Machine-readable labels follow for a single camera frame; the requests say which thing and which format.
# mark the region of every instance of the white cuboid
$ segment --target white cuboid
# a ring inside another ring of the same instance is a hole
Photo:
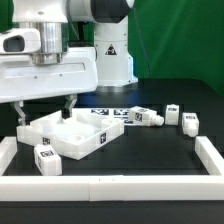
[[[185,135],[196,137],[199,131],[199,120],[196,113],[183,113],[182,127]]]
[[[175,104],[167,105],[165,124],[178,125],[179,121],[179,106]]]
[[[124,121],[73,109],[62,119],[61,111],[17,127],[18,141],[28,145],[50,144],[59,155],[82,159],[124,133]]]
[[[61,157],[51,145],[36,145],[34,158],[43,176],[59,176],[62,174]]]
[[[157,111],[136,106],[129,110],[129,121],[146,126],[162,126],[164,118],[157,115]]]
[[[5,137],[0,143],[0,176],[6,171],[16,153],[16,137]]]

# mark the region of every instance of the green background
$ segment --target green background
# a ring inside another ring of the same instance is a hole
[[[224,1],[136,0],[136,12],[153,78],[190,78],[224,95]],[[0,1],[0,31],[11,27],[11,0]],[[149,78],[134,12],[129,52],[139,78]],[[92,26],[86,28],[92,40]]]

